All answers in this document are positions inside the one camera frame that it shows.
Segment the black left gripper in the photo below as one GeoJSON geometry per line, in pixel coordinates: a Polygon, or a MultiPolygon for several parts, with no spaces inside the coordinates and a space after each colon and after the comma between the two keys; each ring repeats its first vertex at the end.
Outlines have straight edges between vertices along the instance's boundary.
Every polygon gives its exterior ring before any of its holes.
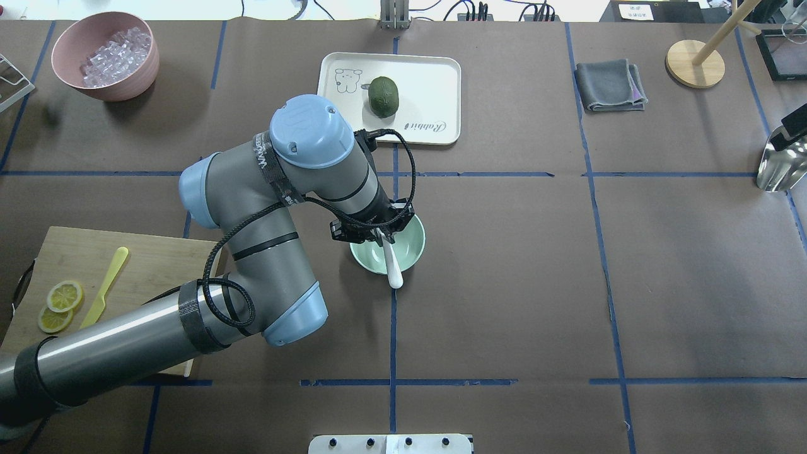
{"type": "Polygon", "coordinates": [[[382,245],[386,241],[394,245],[396,233],[403,232],[413,216],[412,201],[389,201],[383,215],[373,221],[373,223],[383,224],[383,226],[372,230],[372,242],[382,245]]]}

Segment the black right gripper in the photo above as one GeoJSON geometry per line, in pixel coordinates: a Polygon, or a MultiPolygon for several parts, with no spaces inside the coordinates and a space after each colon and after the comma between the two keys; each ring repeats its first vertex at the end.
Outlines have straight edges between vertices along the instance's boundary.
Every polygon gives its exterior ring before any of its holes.
{"type": "Polygon", "coordinates": [[[773,148],[781,151],[801,140],[806,134],[806,103],[785,116],[773,131],[773,148]]]}

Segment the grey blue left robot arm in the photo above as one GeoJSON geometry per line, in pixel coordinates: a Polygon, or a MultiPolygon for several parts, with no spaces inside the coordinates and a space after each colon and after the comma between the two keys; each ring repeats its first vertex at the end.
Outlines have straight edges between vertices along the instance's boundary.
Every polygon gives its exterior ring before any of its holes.
{"type": "Polygon", "coordinates": [[[378,181],[372,152],[385,135],[402,138],[393,129],[354,131],[331,101],[300,95],[251,142],[185,169],[185,209],[224,233],[202,276],[132,312],[4,359],[2,441],[248,336],[283,346],[322,327],[325,300],[288,209],[309,202],[333,213],[335,241],[392,240],[414,210],[411,197],[393,201],[378,181]]]}

